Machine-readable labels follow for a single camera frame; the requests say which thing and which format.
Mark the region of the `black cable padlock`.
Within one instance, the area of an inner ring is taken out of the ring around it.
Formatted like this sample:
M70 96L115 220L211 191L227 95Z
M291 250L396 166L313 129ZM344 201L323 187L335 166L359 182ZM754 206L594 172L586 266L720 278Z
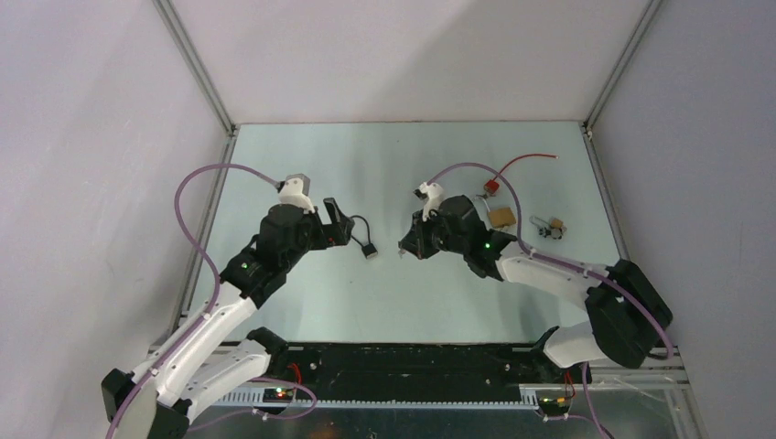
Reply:
M360 220L364 224L366 229L366 240L365 241L359 240L354 235L351 235L350 238L361 247L361 252L365 259L369 260L375 257L378 254L378 250L375 247L372 240L371 226L369 221L366 220L362 215L352 215L350 218L353 221Z

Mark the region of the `large brass padlock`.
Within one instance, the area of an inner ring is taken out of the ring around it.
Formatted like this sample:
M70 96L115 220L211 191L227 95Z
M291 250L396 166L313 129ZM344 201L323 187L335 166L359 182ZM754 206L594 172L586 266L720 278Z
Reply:
M486 209L490 225L494 229L508 229L511 226L516 226L518 224L518 220L510 208L504 207L493 209L488 204L486 198L480 197L480 200Z

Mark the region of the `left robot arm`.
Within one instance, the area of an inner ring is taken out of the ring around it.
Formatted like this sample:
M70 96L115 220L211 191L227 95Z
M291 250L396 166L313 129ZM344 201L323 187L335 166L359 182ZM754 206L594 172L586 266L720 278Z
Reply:
M252 331L217 363L210 354L285 283L308 252L346 246L354 221L333 198L317 209L277 204L257 234L217 273L215 291L198 313L129 372L113 369L102 381L109 438L181 438L214 402L248 380L280 380L288 372L286 342L271 330Z

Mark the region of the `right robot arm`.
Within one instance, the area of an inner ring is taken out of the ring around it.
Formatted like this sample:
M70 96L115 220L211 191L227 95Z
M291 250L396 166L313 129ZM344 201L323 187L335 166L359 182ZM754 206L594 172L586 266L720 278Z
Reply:
M480 278L527 285L585 311L583 323L549 329L540 338L532 368L545 382L600 359L637 369L665 341L673 321L635 263L620 259L607 266L541 253L514 234L488 228L466 196L415 212L398 247L419 260L440 252L458 254Z

